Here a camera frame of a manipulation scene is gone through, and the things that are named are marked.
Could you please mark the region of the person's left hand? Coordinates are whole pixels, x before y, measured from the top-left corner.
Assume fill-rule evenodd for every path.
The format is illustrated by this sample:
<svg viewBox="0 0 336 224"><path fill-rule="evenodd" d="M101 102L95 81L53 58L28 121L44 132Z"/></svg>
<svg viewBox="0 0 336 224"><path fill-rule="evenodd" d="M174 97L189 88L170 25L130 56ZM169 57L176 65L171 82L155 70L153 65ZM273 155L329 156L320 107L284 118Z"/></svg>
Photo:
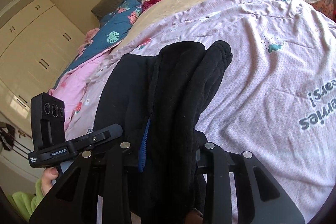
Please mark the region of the person's left hand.
<svg viewBox="0 0 336 224"><path fill-rule="evenodd" d="M44 196L50 191L53 186L52 182L56 180L58 176L59 172L56 167L47 168L43 171L41 176L41 191Z"/></svg>

